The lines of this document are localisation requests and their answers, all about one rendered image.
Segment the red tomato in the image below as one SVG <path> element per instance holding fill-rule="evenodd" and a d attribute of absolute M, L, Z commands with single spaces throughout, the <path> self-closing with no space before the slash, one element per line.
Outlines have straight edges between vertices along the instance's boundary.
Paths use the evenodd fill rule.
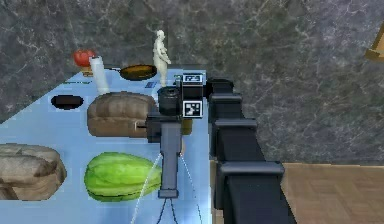
<path fill-rule="evenodd" d="M 73 53 L 73 59 L 79 67 L 89 67 L 89 58 L 94 57 L 96 53 L 93 50 L 77 50 Z"/>

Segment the brown bread loaf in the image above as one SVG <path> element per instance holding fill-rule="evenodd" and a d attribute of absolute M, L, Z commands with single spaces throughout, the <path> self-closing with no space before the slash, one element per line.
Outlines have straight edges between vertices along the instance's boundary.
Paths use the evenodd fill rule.
<path fill-rule="evenodd" d="M 66 177 L 66 168 L 56 150 L 39 145 L 0 144 L 0 200 L 47 200 Z"/>
<path fill-rule="evenodd" d="M 96 137 L 145 138 L 145 122 L 152 110 L 158 110 L 152 96 L 127 91 L 106 93 L 96 97 L 87 109 L 88 131 Z"/>

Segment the black round dish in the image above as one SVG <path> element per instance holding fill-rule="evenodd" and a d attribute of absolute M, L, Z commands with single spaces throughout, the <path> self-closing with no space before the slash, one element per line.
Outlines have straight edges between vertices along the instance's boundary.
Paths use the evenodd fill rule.
<path fill-rule="evenodd" d="M 51 104 L 62 110 L 72 110 L 80 107 L 84 100 L 80 96 L 74 95 L 56 95 L 51 99 Z"/>

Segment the light wooden furniture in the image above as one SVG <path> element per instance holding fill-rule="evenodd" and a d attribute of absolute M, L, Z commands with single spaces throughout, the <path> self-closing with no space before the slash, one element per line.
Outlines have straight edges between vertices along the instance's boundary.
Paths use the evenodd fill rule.
<path fill-rule="evenodd" d="M 373 44 L 366 50 L 365 57 L 369 60 L 384 62 L 384 22 L 380 26 Z"/>

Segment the white paper towel roll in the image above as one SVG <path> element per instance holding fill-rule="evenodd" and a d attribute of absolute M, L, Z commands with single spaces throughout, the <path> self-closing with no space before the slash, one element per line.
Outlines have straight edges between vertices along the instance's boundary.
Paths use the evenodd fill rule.
<path fill-rule="evenodd" d="M 92 56 L 89 58 L 89 63 L 95 79 L 97 91 L 100 95 L 109 92 L 109 84 L 105 75 L 104 63 L 101 56 Z"/>

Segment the white human statue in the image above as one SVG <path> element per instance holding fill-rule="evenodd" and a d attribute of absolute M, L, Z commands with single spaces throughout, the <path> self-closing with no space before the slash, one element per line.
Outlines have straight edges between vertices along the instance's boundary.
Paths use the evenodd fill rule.
<path fill-rule="evenodd" d="M 160 73 L 160 84 L 162 87 L 167 85 L 168 65 L 171 63 L 167 55 L 167 48 L 164 45 L 165 33 L 163 30 L 156 31 L 156 39 L 153 45 L 153 62 Z"/>

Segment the black frying pan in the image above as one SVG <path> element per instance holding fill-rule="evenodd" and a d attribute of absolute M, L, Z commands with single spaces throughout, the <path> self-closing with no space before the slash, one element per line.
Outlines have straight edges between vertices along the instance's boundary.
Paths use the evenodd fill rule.
<path fill-rule="evenodd" d="M 157 68 L 154 65 L 136 64 L 124 68 L 112 68 L 117 71 L 120 77 L 128 81 L 143 81 L 154 77 L 157 74 Z"/>

